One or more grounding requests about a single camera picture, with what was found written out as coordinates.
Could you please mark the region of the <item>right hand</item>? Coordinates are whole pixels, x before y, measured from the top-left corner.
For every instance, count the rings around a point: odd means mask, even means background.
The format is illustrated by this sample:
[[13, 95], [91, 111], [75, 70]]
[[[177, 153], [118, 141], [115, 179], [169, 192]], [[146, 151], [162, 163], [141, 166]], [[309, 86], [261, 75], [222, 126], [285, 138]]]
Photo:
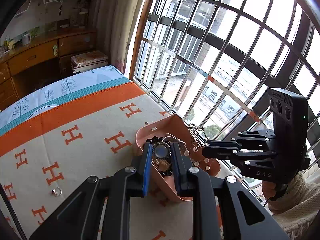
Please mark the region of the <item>right hand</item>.
[[269, 181], [262, 181], [263, 195], [269, 202], [280, 200], [284, 197], [288, 184], [276, 184]]

